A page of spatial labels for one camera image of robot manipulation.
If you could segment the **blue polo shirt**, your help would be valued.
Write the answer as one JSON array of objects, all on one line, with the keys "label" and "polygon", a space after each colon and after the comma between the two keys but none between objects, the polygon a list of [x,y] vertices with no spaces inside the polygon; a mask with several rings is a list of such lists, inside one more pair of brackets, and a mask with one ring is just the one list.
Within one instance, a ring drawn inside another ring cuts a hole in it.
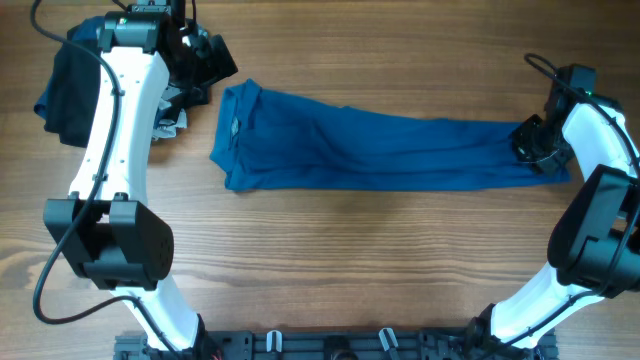
[{"label": "blue polo shirt", "polygon": [[270,90],[225,89],[211,160],[234,192],[271,189],[475,191],[569,181],[511,149],[513,122],[386,115]]}]

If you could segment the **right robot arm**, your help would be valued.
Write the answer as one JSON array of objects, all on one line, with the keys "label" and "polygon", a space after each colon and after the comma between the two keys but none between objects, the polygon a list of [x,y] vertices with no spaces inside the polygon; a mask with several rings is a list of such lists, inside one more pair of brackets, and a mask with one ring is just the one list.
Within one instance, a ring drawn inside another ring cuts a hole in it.
[{"label": "right robot arm", "polygon": [[541,270],[466,328],[466,359],[541,359],[541,341],[579,310],[639,289],[639,151],[619,103],[595,93],[594,69],[557,67],[528,53],[551,79],[545,119],[512,134],[520,161],[549,174],[575,159],[584,184],[556,224]]}]

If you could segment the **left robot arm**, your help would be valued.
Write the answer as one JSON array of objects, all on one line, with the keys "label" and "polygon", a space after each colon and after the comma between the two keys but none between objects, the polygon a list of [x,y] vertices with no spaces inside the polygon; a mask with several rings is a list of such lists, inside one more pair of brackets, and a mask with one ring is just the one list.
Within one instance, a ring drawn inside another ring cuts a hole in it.
[{"label": "left robot arm", "polygon": [[100,75],[85,155],[67,196],[44,211],[52,257],[128,307],[144,331],[142,357],[218,359],[221,348],[171,276],[173,233],[148,208],[147,166],[163,95],[174,90],[204,104],[208,88],[236,72],[234,60],[185,1],[138,1],[108,13],[91,57]]}]

